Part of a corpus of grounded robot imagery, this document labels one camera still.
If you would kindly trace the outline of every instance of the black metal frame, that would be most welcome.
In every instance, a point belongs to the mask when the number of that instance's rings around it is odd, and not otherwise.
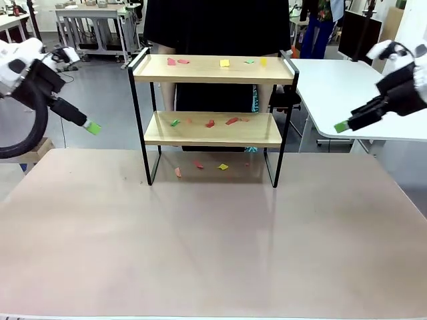
[[[147,55],[149,55],[149,48],[148,47],[143,49],[143,51],[134,60],[132,60],[132,62],[127,67],[127,74],[129,75],[129,82],[131,85],[133,107],[135,109],[135,117],[136,117],[136,123],[138,126],[139,140],[141,142],[141,149],[142,149],[142,157],[144,160],[145,174],[147,175],[148,185],[153,185],[155,174],[157,172],[157,167],[159,166],[159,160],[160,160],[160,156],[161,156],[161,146],[160,145],[157,146],[157,150],[159,151],[159,153],[157,154],[157,157],[154,161],[153,169],[150,171],[149,163],[148,163],[148,156],[147,156],[147,148],[145,146],[144,130],[143,130],[142,121],[141,121],[141,113],[139,112],[138,94],[136,91],[135,78],[133,77],[134,68],[137,67]],[[151,91],[151,103],[153,104],[153,111],[157,111],[157,106],[155,104],[154,83],[150,82],[149,87],[150,87],[150,91]]]
[[[35,19],[35,13],[34,13],[34,7],[33,7],[33,0],[27,0],[27,6],[29,11],[29,17],[31,19],[31,22],[33,23],[33,34],[38,40],[41,41],[40,31],[39,31],[39,25],[37,24],[37,20]]]
[[[149,169],[149,163],[148,163],[148,156],[147,156],[147,148],[145,146],[145,139],[144,139],[144,132],[142,127],[142,121],[141,121],[141,113],[139,112],[139,103],[138,103],[138,96],[136,91],[136,85],[135,85],[135,78],[133,77],[133,71],[134,69],[142,62],[142,60],[149,54],[149,48],[143,49],[143,51],[129,64],[127,67],[127,73],[129,75],[129,82],[131,85],[131,92],[132,92],[132,99],[133,99],[133,107],[135,109],[135,117],[136,122],[138,126],[138,133],[139,133],[139,140],[141,141],[141,148],[142,148],[142,157],[144,160],[144,167],[145,167],[145,174],[147,175],[147,182],[148,185],[153,185],[155,174],[157,172],[157,167],[159,166],[159,160],[161,157],[161,146],[157,146],[158,155],[156,157],[153,169],[150,171]],[[285,54],[284,51],[280,51],[280,57],[287,61],[289,66],[294,70],[294,80],[292,81],[291,86],[291,93],[296,94],[296,88],[298,85],[298,79],[300,77],[300,71],[298,68],[292,63],[290,58]],[[155,92],[154,92],[154,83],[150,82],[150,91],[151,91],[151,104],[153,105],[153,111],[157,111],[157,105],[155,102]],[[285,151],[285,144],[286,139],[288,138],[288,131],[291,121],[291,115],[292,115],[292,99],[289,99],[289,105],[285,105],[284,107],[288,107],[288,112],[286,114],[286,120],[285,120],[285,127],[284,132],[282,135],[282,143],[280,144],[280,150],[279,150],[279,159],[278,159],[278,166],[276,169],[276,174],[272,175],[272,166],[270,164],[270,160],[268,159],[268,153],[267,149],[264,148],[264,157],[266,160],[266,165],[268,169],[268,174],[270,176],[270,180],[272,181],[273,188],[276,188],[278,186],[279,182],[279,176],[280,176],[280,169],[282,168],[282,160],[283,160],[283,154]]]
[[[289,66],[294,70],[294,80],[292,81],[290,92],[291,94],[292,93],[296,94],[296,87],[298,85],[298,79],[300,78],[300,71],[283,50],[280,50],[280,56],[282,59],[286,60]],[[276,188],[279,183],[280,169],[282,168],[283,154],[285,152],[286,139],[288,138],[288,131],[289,131],[289,126],[290,126],[291,116],[292,116],[292,109],[293,109],[292,101],[293,101],[292,99],[289,99],[289,101],[286,103],[287,105],[284,106],[284,107],[288,107],[287,108],[288,112],[286,113],[285,127],[282,135],[282,143],[280,144],[280,150],[279,150],[278,166],[277,166],[276,174],[274,175],[274,177],[273,177],[272,165],[270,163],[270,160],[268,159],[267,148],[264,148],[264,158],[266,159],[268,175],[270,176],[270,180],[272,182],[273,188]]]

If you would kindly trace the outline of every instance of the person in blue jeans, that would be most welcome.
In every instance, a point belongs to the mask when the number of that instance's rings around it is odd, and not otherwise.
[[[304,6],[306,10],[310,11],[310,22],[308,23],[308,28],[302,43],[300,58],[323,59],[325,57],[326,45],[328,44],[329,37],[334,30],[334,21],[336,21],[331,9],[331,0],[305,0],[303,10]],[[342,7],[342,9],[338,8],[337,12],[339,12],[340,17],[342,17],[342,14],[344,14],[344,7]],[[301,19],[305,20],[305,18],[306,17],[302,13]]]

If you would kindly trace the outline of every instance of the shelf leg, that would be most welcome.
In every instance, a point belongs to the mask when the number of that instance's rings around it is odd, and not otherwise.
[[[282,59],[284,61],[286,61],[286,63],[294,71],[294,80],[292,82],[290,94],[296,95],[296,89],[297,89],[297,85],[298,85],[298,79],[300,77],[300,71],[297,69],[297,67],[292,63],[292,61],[289,59],[289,57],[283,51],[280,51],[280,55],[282,56]],[[273,188],[276,188],[278,186],[279,177],[280,177],[280,170],[282,169],[283,154],[285,152],[286,139],[288,138],[288,131],[289,131],[289,126],[290,126],[291,116],[292,116],[292,110],[293,110],[291,99],[289,101],[287,101],[286,107],[288,107],[288,112],[286,114],[285,127],[284,127],[284,131],[283,131],[283,135],[282,135],[282,143],[280,144],[280,150],[279,150],[278,166],[276,168],[276,174],[274,175],[274,179],[273,179],[272,166],[270,164],[270,160],[268,159],[267,148],[264,148],[264,157],[266,159],[268,175],[270,176],[270,180],[272,182]]]
[[[139,140],[141,142],[141,149],[142,149],[142,157],[144,160],[145,174],[147,175],[147,183],[148,183],[148,185],[153,185],[155,174],[157,173],[157,167],[159,166],[161,149],[160,149],[160,146],[157,146],[159,149],[159,153],[158,153],[156,160],[154,162],[153,170],[150,173],[148,156],[147,156],[147,148],[145,146],[145,139],[144,139],[144,130],[143,130],[142,121],[141,121],[141,113],[139,112],[139,103],[138,103],[138,96],[137,96],[136,85],[135,85],[135,78],[133,77],[133,68],[128,67],[127,72],[129,75],[129,82],[131,85],[133,107],[135,109],[135,117],[136,117],[136,123],[138,126]]]
[[[157,111],[157,104],[155,103],[155,91],[154,91],[154,82],[149,83],[149,90],[151,92],[151,104],[153,105],[153,111]],[[161,153],[161,146],[157,146],[157,150]]]

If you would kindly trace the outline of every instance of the two-tier shelf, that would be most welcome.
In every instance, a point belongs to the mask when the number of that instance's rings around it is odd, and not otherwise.
[[[168,65],[167,59],[175,61],[185,59],[189,64]],[[220,67],[220,60],[230,61],[229,67]],[[217,112],[179,112],[157,111],[155,103],[154,82],[175,83],[236,83],[291,85],[291,95],[296,93],[300,72],[281,51],[279,57],[236,57],[212,55],[150,55],[145,48],[127,68],[131,85],[133,106],[141,141],[142,155],[149,185],[153,184],[162,145],[174,146],[208,146],[208,147],[260,147],[264,148],[264,156],[273,187],[277,187],[280,168],[288,136],[292,114],[292,100],[288,99],[284,132],[280,135],[273,118],[273,108],[269,113],[217,113]],[[149,82],[153,117],[144,134],[135,82]],[[226,125],[227,120],[238,117],[249,121],[238,121]],[[175,127],[171,123],[178,119]],[[210,119],[215,121],[211,128],[206,127]],[[153,169],[150,171],[146,145],[157,145],[158,155]],[[278,148],[278,166],[274,174],[268,159],[268,148]]]

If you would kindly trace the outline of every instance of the monitor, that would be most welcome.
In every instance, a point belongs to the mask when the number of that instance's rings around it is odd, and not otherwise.
[[[342,25],[340,45],[338,51],[349,58],[354,58],[359,42],[361,41],[362,30],[367,18],[357,13],[346,11]],[[381,22],[370,19],[368,30],[362,42],[362,47],[358,59],[371,65],[372,60],[367,58],[366,54],[378,43],[381,32]]]

